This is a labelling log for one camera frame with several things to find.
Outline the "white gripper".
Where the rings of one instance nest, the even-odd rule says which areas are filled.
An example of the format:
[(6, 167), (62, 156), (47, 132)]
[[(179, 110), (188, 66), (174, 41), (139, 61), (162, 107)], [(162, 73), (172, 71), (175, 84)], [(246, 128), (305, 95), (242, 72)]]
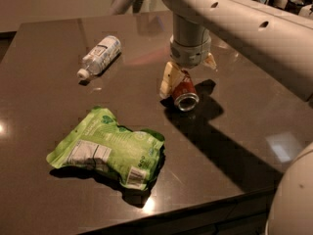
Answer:
[(159, 96), (162, 99), (168, 98), (183, 80), (185, 74), (180, 67), (191, 69), (202, 62), (214, 71), (217, 69), (215, 59), (209, 53), (210, 45), (211, 38), (208, 29), (177, 14), (173, 15), (170, 56), (175, 63), (166, 63), (159, 89)]

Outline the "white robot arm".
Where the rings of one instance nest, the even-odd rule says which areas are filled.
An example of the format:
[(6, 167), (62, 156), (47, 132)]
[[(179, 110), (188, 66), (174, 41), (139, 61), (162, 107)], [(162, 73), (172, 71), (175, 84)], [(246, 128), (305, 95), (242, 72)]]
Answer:
[[(113, 0), (125, 13), (137, 0)], [(291, 93), (308, 102), (313, 92), (312, 22), (250, 0), (161, 0), (173, 15), (170, 54), (191, 69), (203, 62), (217, 35)], [(313, 146), (291, 160), (284, 174), (250, 159), (238, 144), (206, 124), (217, 107), (206, 101), (188, 112), (164, 102), (176, 127), (234, 180), (247, 175), (273, 187), (211, 204), (154, 215), (139, 226), (165, 235), (245, 235), (262, 223), (262, 235), (313, 235)]]

